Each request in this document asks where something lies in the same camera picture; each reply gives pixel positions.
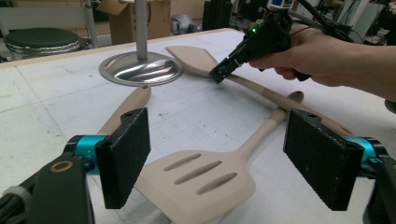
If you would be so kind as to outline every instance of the round metal base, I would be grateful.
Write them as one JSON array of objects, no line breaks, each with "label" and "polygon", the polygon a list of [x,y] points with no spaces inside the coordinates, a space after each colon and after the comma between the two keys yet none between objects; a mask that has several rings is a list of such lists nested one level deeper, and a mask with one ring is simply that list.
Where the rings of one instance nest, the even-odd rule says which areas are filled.
[{"label": "round metal base", "polygon": [[99,72],[104,78],[121,85],[154,86],[177,79],[183,69],[180,62],[165,55],[148,52],[147,59],[140,60],[137,52],[131,52],[104,60]]}]

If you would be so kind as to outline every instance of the spatula slot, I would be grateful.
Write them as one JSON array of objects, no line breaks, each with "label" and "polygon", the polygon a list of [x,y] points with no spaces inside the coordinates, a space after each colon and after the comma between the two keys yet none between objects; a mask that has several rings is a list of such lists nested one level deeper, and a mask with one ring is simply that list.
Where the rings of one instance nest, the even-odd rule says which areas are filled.
[{"label": "spatula slot", "polygon": [[214,161],[212,163],[209,163],[208,165],[202,166],[202,167],[182,176],[180,179],[175,181],[175,184],[179,185],[179,184],[187,182],[191,179],[194,179],[197,176],[203,175],[204,173],[209,172],[210,170],[216,168],[220,164],[221,164],[221,161]]},{"label": "spatula slot", "polygon": [[187,164],[187,163],[189,163],[189,162],[191,162],[193,160],[196,160],[196,159],[200,158],[201,156],[202,156],[202,154],[191,155],[191,156],[186,157],[186,158],[184,158],[184,159],[182,159],[180,161],[176,161],[176,162],[168,165],[163,170],[166,172],[166,171],[170,171],[170,170],[176,169],[177,167],[183,166],[183,165],[185,165],[185,164]]},{"label": "spatula slot", "polygon": [[212,182],[206,184],[205,186],[201,187],[200,189],[197,190],[197,194],[201,195],[204,193],[207,193],[213,189],[217,189],[221,187],[222,185],[227,184],[230,180],[234,179],[236,177],[236,173],[230,173],[227,175],[223,175]]}]

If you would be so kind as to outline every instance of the utensil handle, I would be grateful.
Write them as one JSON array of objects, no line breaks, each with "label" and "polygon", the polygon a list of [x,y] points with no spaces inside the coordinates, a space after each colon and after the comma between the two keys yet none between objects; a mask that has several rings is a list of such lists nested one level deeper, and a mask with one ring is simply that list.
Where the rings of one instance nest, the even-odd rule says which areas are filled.
[{"label": "utensil handle", "polygon": [[245,79],[243,77],[235,76],[235,75],[229,75],[227,76],[227,79],[230,79],[233,82],[236,82],[252,91],[255,91],[256,93],[262,95],[263,97],[267,98],[269,101],[273,102],[274,104],[279,105],[280,107],[290,110],[292,108],[294,109],[299,109],[303,111],[310,112],[312,114],[315,114],[319,117],[321,117],[321,122],[323,125],[326,127],[330,128],[333,132],[338,133],[341,136],[354,136],[352,131],[347,129],[346,127],[343,127],[341,124],[337,123],[333,119],[329,119],[328,117],[318,113],[317,111],[306,107],[298,102],[294,102],[291,99],[288,99],[287,97],[271,91],[257,83],[254,83],[248,79]]},{"label": "utensil handle", "polygon": [[142,108],[146,105],[151,95],[151,87],[148,85],[135,89],[117,108],[113,115],[108,119],[98,134],[110,135],[121,125],[120,116],[124,113]]},{"label": "utensil handle", "polygon": [[[304,94],[301,91],[295,91],[288,96],[292,101],[301,102],[304,99]],[[248,162],[250,155],[257,148],[257,146],[262,142],[262,140],[268,136],[281,122],[286,119],[288,112],[277,107],[265,120],[265,122],[260,126],[260,128],[249,137],[249,139],[238,148],[235,153],[241,158],[241,161]]]}]

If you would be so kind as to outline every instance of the stool seat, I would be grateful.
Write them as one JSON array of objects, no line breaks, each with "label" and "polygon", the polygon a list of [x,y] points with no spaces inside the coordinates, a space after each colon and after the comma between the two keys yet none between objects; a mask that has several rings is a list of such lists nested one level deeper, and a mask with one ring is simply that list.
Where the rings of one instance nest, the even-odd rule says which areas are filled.
[{"label": "stool seat", "polygon": [[11,51],[30,55],[71,52],[81,44],[78,35],[57,28],[18,30],[6,35],[4,43]]}]

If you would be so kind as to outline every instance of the silver pole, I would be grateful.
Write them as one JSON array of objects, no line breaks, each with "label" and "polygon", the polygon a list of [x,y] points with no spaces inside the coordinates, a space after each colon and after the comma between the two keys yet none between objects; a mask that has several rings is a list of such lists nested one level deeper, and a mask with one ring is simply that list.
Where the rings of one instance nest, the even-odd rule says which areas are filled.
[{"label": "silver pole", "polygon": [[137,58],[146,60],[148,57],[148,17],[146,0],[134,1],[134,14],[136,15],[136,51]]}]

